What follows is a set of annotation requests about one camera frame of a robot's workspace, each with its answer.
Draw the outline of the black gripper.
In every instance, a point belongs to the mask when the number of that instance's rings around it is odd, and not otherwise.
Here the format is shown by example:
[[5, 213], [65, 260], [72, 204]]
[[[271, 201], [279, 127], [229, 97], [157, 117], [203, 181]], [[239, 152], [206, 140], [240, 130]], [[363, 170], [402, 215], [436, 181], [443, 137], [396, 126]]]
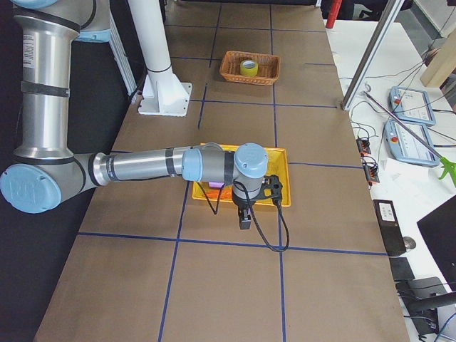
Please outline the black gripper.
[[239, 228], [241, 230], [250, 229], [252, 222], [252, 218], [250, 215], [251, 207], [256, 203], [256, 200], [251, 198], [241, 198], [236, 194], [233, 194], [232, 201], [238, 207]]

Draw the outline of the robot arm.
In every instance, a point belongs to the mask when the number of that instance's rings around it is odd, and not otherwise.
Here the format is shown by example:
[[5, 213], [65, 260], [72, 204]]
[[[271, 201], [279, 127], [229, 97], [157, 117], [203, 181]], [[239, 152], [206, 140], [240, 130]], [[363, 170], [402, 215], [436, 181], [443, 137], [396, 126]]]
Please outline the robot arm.
[[77, 43], [116, 44], [109, 1], [7, 1], [22, 32], [21, 139], [1, 174], [1, 194], [38, 214], [114, 182], [181, 177], [231, 187], [239, 225], [254, 222], [268, 156], [255, 143], [234, 151], [215, 143], [142, 152], [81, 150], [71, 142], [71, 71]]

